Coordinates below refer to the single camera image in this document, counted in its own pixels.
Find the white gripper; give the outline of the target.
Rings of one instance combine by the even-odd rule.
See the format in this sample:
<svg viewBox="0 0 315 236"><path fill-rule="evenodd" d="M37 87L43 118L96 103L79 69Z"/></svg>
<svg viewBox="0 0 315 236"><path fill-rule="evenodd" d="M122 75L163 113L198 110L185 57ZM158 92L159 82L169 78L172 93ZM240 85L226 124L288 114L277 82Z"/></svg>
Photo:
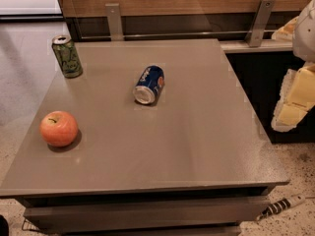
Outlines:
<svg viewBox="0 0 315 236"><path fill-rule="evenodd" d="M272 40L292 41L293 53L305 62L315 62L315 0L283 27L272 34ZM315 106L315 64L306 64L283 77L280 99L271 122L277 132L288 132Z"/></svg>

